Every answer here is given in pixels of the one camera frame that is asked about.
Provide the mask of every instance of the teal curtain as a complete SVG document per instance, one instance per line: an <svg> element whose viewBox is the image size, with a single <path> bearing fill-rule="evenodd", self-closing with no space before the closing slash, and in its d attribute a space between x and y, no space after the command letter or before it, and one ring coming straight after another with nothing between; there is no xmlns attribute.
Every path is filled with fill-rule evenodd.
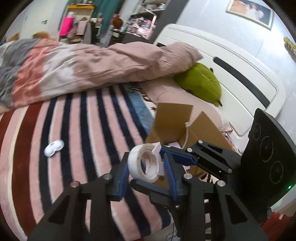
<svg viewBox="0 0 296 241"><path fill-rule="evenodd" d="M92 17L96 18L97 14L101 12L102 17L104 18L101 33L104 33L108 30L110 21L117 9L119 2L120 0L93 0L93 3L96 3L97 7L94 9Z"/></svg>

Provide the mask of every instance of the picture frame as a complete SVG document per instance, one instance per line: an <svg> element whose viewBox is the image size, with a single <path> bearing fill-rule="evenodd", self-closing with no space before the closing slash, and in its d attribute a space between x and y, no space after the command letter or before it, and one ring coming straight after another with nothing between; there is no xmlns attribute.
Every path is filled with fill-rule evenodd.
<svg viewBox="0 0 296 241"><path fill-rule="evenodd" d="M226 12L246 18L269 30L274 19L273 10L250 0L231 0Z"/></svg>

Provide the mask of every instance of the wall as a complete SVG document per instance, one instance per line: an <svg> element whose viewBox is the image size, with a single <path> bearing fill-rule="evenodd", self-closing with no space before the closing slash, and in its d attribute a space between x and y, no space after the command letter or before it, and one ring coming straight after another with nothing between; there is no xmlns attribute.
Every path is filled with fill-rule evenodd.
<svg viewBox="0 0 296 241"><path fill-rule="evenodd" d="M140 0L125 0L121 10L119 11L119 15L123 21L123 24L125 24L125 22L135 12L135 9L138 6L139 1Z"/></svg>
<svg viewBox="0 0 296 241"><path fill-rule="evenodd" d="M9 29L7 30L5 36L7 38L11 37L12 35L14 35L15 33L20 33L21 29L22 29L22 23L25 20L25 16L26 16L26 11L27 8L24 9L18 16L17 18L13 21L12 25L9 27Z"/></svg>
<svg viewBox="0 0 296 241"><path fill-rule="evenodd" d="M59 23L64 15L67 3L68 0L58 0L54 6L52 16L50 17L47 26L47 31L52 37L58 38Z"/></svg>
<svg viewBox="0 0 296 241"><path fill-rule="evenodd" d="M268 7L261 0L253 0ZM246 50L265 64L283 82L287 100L278 116L296 143L296 55L285 48L283 38L292 37L275 14L271 31L239 16L226 13L229 0L189 0L177 24L197 28L217 35ZM281 200L276 210L288 205L296 197L296 185Z"/></svg>

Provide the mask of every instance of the white tape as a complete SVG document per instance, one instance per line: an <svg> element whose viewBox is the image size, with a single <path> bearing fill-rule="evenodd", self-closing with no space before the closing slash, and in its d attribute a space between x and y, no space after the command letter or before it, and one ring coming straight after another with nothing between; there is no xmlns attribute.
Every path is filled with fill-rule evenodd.
<svg viewBox="0 0 296 241"><path fill-rule="evenodd" d="M142 179L150 183L156 182L159 175L160 143L156 145L146 143L135 146L128 155L128 170L134 179ZM143 172L141 162L145 165Z"/></svg>

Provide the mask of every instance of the red cloth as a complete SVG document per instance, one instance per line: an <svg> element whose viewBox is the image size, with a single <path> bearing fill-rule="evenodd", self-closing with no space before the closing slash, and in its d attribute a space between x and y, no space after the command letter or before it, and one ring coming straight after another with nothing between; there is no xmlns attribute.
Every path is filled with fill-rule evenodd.
<svg viewBox="0 0 296 241"><path fill-rule="evenodd" d="M276 241L292 219L292 217L288 217L286 214L281 219L279 219L280 216L280 213L273 212L271 218L261 226L269 241Z"/></svg>

